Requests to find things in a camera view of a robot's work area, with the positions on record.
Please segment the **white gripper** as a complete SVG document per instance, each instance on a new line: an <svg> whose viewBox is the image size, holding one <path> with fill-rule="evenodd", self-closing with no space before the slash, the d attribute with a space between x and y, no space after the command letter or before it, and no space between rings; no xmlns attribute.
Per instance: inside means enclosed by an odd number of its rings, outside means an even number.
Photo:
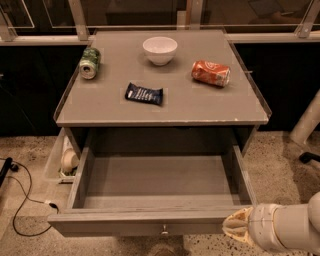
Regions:
<svg viewBox="0 0 320 256"><path fill-rule="evenodd" d="M234 240L248 245L254 243L268 252L282 252L283 245L274 229L277 204L259 204L242 208L229 215L222 224L222 231Z"/></svg>

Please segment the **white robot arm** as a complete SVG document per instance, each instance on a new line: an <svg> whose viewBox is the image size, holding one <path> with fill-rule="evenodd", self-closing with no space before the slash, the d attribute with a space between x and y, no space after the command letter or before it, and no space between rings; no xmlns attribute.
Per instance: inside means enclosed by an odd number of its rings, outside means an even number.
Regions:
<svg viewBox="0 0 320 256"><path fill-rule="evenodd" d="M227 236L270 253L301 250L319 256L319 153L308 143L319 124L319 102L317 93L264 165L266 173L256 183L258 203L224 220Z"/></svg>

